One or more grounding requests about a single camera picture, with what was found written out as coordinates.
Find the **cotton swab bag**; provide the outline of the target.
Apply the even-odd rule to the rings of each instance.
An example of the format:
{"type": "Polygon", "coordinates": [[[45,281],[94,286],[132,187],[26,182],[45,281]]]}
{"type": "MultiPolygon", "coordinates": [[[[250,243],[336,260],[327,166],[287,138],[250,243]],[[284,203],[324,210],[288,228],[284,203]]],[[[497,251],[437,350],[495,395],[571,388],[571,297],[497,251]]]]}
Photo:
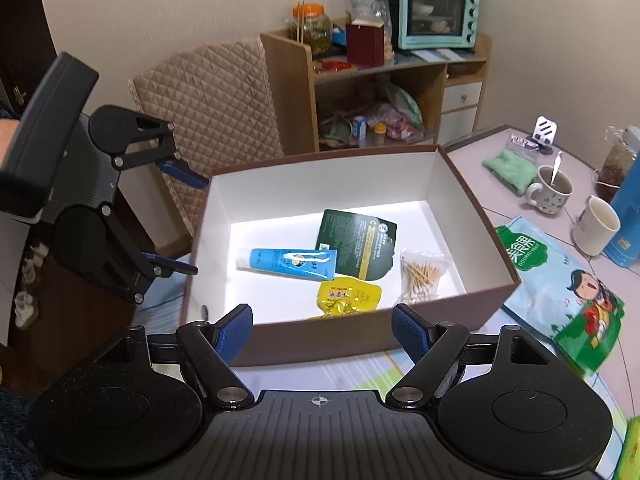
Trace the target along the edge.
{"type": "Polygon", "coordinates": [[[399,258],[402,304],[422,304],[438,297],[439,282],[452,260],[441,252],[402,252],[399,258]]]}

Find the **yellow snack packet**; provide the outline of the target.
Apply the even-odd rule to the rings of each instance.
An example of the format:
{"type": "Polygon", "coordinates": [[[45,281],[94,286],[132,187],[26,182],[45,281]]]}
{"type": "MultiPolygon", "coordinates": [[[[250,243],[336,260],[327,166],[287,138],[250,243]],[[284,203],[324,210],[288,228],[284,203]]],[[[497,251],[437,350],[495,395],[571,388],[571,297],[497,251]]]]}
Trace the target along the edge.
{"type": "Polygon", "coordinates": [[[317,306],[325,318],[375,311],[382,288],[350,276],[323,281],[317,295],[317,306]]]}

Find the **dark green card packet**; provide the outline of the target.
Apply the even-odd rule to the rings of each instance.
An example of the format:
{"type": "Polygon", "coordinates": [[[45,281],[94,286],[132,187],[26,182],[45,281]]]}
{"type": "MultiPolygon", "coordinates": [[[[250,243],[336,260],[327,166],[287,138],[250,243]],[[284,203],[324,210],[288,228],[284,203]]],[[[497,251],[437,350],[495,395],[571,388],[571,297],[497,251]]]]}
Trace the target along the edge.
{"type": "Polygon", "coordinates": [[[397,226],[367,214],[326,209],[320,222],[316,249],[337,250],[337,274],[373,282],[393,267],[397,226]]]}

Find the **blue tube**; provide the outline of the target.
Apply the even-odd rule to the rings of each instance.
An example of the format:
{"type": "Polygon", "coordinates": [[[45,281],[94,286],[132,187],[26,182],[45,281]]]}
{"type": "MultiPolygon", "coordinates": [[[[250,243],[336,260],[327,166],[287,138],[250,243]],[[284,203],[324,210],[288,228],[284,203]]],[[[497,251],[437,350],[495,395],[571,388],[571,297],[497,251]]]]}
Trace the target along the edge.
{"type": "Polygon", "coordinates": [[[239,259],[239,270],[332,281],[337,262],[337,250],[254,248],[247,258],[239,259]]]}

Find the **quilted beige chair cover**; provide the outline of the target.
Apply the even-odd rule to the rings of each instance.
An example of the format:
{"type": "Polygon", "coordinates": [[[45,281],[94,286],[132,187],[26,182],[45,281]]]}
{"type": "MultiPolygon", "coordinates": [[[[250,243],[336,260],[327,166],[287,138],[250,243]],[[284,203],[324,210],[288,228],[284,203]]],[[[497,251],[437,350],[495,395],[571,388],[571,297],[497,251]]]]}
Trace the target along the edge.
{"type": "Polygon", "coordinates": [[[258,38],[171,55],[128,81],[142,113],[175,125],[178,152],[205,177],[284,156],[258,38]]]}

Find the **brown cardboard box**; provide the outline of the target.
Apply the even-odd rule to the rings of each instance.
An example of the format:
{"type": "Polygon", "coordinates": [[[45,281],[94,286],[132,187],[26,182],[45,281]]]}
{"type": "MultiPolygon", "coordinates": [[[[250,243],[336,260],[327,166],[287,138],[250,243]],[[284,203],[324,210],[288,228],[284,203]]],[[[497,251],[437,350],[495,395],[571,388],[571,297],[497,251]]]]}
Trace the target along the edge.
{"type": "Polygon", "coordinates": [[[182,317],[253,312],[235,359],[259,366],[393,348],[393,306],[477,330],[520,279],[442,148],[254,162],[210,180],[182,317]]]}

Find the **wooden shelf cabinet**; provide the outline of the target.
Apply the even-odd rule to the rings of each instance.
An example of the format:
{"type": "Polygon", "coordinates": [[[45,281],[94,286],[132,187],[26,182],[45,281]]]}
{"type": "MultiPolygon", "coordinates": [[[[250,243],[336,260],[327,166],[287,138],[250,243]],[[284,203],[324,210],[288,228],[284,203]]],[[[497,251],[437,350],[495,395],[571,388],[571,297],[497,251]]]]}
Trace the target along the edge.
{"type": "Polygon", "coordinates": [[[494,42],[479,34],[459,61],[424,61],[400,51],[378,67],[324,70],[311,48],[285,29],[262,32],[267,70],[283,151],[317,153],[329,145],[321,123],[335,114],[363,116],[384,99],[384,84],[404,89],[423,118],[421,143],[455,144],[476,133],[494,42]]]}

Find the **green cloth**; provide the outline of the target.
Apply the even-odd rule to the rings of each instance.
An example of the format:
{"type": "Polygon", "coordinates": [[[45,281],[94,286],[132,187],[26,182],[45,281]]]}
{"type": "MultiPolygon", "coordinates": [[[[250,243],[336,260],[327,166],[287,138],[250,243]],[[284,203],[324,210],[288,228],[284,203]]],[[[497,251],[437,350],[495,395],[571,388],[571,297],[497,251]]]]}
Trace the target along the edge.
{"type": "Polygon", "coordinates": [[[503,150],[494,158],[485,159],[482,165],[518,197],[523,196],[536,179],[536,166],[509,150],[503,150]]]}

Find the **white mug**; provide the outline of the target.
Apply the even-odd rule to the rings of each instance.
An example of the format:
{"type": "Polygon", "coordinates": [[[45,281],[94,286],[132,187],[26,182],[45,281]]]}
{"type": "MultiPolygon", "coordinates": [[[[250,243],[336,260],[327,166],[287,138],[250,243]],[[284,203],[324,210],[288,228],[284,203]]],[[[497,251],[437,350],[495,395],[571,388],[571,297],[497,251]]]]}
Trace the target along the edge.
{"type": "Polygon", "coordinates": [[[620,218],[612,206],[598,196],[591,195],[572,229],[577,249],[588,257],[603,252],[605,246],[620,230],[620,218]]]}

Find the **pickle jar orange lid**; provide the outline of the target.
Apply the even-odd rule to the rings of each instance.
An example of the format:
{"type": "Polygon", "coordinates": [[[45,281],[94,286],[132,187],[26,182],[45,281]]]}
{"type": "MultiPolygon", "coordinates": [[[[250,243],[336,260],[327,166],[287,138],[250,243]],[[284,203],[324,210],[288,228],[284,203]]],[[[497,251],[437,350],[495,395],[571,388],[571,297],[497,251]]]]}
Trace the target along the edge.
{"type": "Polygon", "coordinates": [[[288,21],[288,38],[306,44],[311,55],[320,58],[332,46],[332,21],[320,3],[300,2],[288,21]]]}

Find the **blue thermos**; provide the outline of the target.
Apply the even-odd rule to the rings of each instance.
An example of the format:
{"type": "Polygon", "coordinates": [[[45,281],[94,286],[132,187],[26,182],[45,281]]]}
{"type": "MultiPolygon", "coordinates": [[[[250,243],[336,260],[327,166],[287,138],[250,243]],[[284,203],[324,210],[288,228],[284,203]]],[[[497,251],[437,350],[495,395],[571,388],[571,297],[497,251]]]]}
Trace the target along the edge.
{"type": "Polygon", "coordinates": [[[605,246],[604,253],[614,263],[629,268],[640,252],[640,160],[636,157],[620,189],[615,194],[612,208],[620,219],[620,229],[605,246]]]}

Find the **dark red box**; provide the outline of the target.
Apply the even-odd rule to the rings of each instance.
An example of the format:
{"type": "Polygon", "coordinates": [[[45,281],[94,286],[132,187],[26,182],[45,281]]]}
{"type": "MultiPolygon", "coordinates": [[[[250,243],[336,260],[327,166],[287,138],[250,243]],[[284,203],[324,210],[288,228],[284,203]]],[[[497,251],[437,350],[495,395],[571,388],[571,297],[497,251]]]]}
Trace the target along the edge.
{"type": "Polygon", "coordinates": [[[382,18],[353,18],[346,25],[347,61],[361,67],[382,66],[384,38],[382,18]]]}

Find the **phone stand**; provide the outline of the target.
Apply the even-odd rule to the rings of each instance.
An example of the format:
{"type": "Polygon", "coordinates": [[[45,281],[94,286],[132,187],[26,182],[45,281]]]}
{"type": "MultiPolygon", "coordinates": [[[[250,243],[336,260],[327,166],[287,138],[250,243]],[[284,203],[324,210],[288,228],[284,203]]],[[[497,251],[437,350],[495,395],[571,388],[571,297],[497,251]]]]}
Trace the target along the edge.
{"type": "Polygon", "coordinates": [[[537,117],[534,131],[530,138],[538,145],[541,154],[552,154],[553,141],[557,131],[558,125],[552,119],[542,115],[537,117]]]}

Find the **glass jar with dried fruit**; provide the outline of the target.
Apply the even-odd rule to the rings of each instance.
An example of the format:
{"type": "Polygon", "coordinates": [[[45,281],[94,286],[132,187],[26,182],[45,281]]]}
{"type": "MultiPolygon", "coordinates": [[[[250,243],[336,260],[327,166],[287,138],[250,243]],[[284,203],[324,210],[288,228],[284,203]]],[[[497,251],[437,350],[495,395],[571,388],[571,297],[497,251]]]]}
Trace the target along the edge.
{"type": "Polygon", "coordinates": [[[594,172],[593,186],[597,196],[611,203],[639,154],[639,128],[609,126],[605,142],[608,152],[601,168],[594,172]]]}

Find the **teal toaster oven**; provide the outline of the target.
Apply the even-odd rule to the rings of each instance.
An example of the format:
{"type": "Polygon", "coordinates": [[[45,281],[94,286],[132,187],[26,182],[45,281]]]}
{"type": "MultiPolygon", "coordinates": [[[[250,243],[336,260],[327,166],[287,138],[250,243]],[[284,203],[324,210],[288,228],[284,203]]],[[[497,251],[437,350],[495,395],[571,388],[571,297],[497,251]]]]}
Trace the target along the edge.
{"type": "Polygon", "coordinates": [[[473,49],[480,0],[399,0],[398,48],[473,49]]]}

